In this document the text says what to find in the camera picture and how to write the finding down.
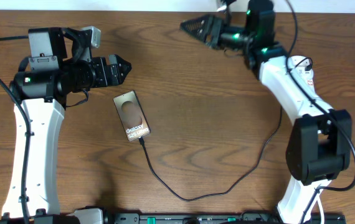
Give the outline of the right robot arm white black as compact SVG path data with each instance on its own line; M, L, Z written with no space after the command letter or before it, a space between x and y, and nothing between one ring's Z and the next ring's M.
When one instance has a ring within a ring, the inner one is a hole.
M307 223L321 193L355 161L352 119L317 95L305 58L275 40L275 18L271 1L249 1L243 27L233 26L230 16L206 14L181 22L180 28L212 49L241 52L246 67L287 114L292 130L285 157L291 177L277 212L282 223Z

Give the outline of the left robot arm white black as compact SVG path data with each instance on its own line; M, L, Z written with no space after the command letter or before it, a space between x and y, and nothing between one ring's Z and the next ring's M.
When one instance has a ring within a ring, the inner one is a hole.
M101 32L61 27L30 29L31 53L9 88L16 97L16 146L2 223L60 223L57 149L67 95L121 85L131 64L118 55L93 57Z

